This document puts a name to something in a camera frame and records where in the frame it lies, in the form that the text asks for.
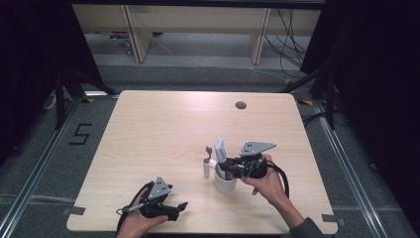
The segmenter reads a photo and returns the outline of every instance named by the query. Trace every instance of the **sleeve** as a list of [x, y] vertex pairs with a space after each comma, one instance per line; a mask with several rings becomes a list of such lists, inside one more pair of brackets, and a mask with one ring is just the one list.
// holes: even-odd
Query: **sleeve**
[[309, 217], [307, 217], [302, 224], [291, 229], [290, 235], [293, 238], [325, 238], [315, 222]]

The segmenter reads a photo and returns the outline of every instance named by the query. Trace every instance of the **cup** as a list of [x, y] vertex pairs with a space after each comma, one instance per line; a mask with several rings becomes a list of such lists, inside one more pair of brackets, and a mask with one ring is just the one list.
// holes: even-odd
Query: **cup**
[[237, 179], [224, 180], [220, 177], [219, 172], [222, 171], [215, 160], [210, 160], [209, 163], [205, 163], [203, 160], [204, 177], [206, 179], [210, 176], [210, 168], [214, 169], [213, 184], [216, 189], [222, 193], [229, 193], [235, 188]]

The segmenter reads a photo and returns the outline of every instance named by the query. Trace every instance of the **hand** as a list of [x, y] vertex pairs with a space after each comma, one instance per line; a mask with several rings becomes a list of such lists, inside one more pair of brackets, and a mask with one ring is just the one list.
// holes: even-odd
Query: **hand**
[[[268, 154], [262, 154], [265, 159], [272, 162]], [[293, 206], [290, 199], [284, 192], [280, 176], [273, 168], [267, 168], [263, 178], [242, 177], [241, 181], [254, 187], [253, 195], [260, 193], [269, 204], [277, 209], [290, 229], [300, 225], [304, 219], [299, 211]]]
[[[137, 197], [133, 205], [138, 205], [141, 197], [148, 189], [145, 188]], [[129, 213], [121, 225], [117, 238], [140, 238], [152, 227], [166, 222], [168, 217], [166, 215], [157, 216], [154, 218], [146, 218], [142, 215], [139, 209]]]

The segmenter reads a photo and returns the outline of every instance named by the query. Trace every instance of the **wooden table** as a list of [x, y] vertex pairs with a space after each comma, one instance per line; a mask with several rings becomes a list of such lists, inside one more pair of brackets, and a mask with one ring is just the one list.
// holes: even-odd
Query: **wooden table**
[[[238, 109], [243, 101], [246, 109]], [[304, 217], [325, 234], [337, 223], [295, 101], [290, 94], [198, 91], [121, 93], [71, 214], [72, 231], [115, 231], [118, 208], [147, 182], [161, 176], [173, 185], [165, 205], [188, 201], [177, 221], [151, 233], [283, 234], [289, 229], [253, 188], [237, 181], [220, 193], [204, 178], [205, 147], [222, 137], [228, 157], [238, 157], [246, 141], [276, 143], [267, 151], [286, 173], [290, 198]]]

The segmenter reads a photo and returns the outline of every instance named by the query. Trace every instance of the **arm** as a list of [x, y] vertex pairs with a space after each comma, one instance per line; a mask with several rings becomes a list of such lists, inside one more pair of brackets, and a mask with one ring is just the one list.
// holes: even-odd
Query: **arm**
[[[272, 161], [270, 155], [264, 154], [268, 161]], [[284, 193], [283, 184], [280, 176], [272, 168], [268, 168], [265, 177], [263, 178], [241, 178], [241, 180], [254, 187], [253, 195], [260, 193], [266, 198], [269, 204], [283, 217], [287, 226], [290, 228], [292, 237], [324, 237], [319, 228], [313, 223], [310, 218], [304, 219], [299, 211], [294, 207], [290, 199]], [[310, 233], [310, 236], [301, 236], [299, 234], [302, 229], [315, 226], [315, 231]]]
[[[138, 205], [142, 195], [147, 191], [146, 188], [137, 197], [134, 205]], [[167, 216], [157, 216], [154, 218], [146, 218], [139, 209], [129, 213], [121, 225], [121, 229], [117, 234], [117, 238], [141, 238], [152, 227], [166, 222]]]

